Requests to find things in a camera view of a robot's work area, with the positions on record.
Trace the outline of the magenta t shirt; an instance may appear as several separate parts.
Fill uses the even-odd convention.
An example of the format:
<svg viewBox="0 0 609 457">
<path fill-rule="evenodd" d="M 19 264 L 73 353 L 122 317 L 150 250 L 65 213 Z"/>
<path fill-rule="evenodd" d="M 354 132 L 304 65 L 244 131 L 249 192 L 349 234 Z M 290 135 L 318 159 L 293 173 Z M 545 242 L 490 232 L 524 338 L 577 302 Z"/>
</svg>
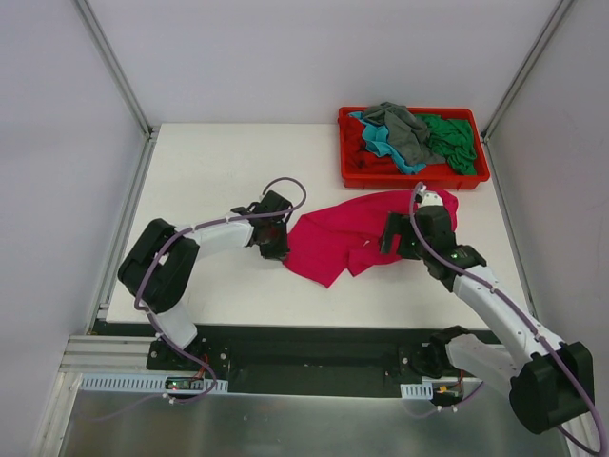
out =
<svg viewBox="0 0 609 457">
<path fill-rule="evenodd" d="M 409 190 L 376 192 L 300 216 L 287 236 L 284 266 L 329 288 L 344 271 L 356 277 L 400 261 L 396 247 L 380 253 L 380 240 L 388 216 L 407 214 L 410 199 Z"/>
</svg>

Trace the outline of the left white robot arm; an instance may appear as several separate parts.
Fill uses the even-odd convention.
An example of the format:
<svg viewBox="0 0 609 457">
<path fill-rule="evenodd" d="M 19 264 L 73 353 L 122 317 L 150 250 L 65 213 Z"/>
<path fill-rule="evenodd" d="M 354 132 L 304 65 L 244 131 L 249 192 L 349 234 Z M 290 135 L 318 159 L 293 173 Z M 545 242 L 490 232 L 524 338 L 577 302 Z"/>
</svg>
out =
<svg viewBox="0 0 609 457">
<path fill-rule="evenodd" d="M 178 369 L 195 368 L 201 348 L 198 330 L 183 296 L 195 264 L 234 248 L 257 247 L 266 260 L 288 253 L 287 222 L 293 205 L 273 190 L 262 200 L 237 207 L 225 217 L 182 228 L 162 218 L 149 222 L 118 270 L 118 280 L 134 297 L 156 331 L 168 338 L 167 357 Z"/>
</svg>

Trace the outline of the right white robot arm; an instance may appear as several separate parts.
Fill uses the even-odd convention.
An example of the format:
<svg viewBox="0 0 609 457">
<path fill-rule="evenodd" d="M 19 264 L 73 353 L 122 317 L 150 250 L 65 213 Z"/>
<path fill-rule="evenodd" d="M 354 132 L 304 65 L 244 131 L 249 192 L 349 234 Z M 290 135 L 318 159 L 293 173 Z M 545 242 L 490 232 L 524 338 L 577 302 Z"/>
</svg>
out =
<svg viewBox="0 0 609 457">
<path fill-rule="evenodd" d="M 390 213 L 380 251 L 423 261 L 430 276 L 472 308 L 504 347 L 491 348 L 460 326 L 446 328 L 411 356 L 415 372 L 431 378 L 456 369 L 475 375 L 504 395 L 521 424 L 535 434 L 594 410 L 590 351 L 580 342 L 565 343 L 516 305 L 484 258 L 457 243 L 444 206 Z"/>
</svg>

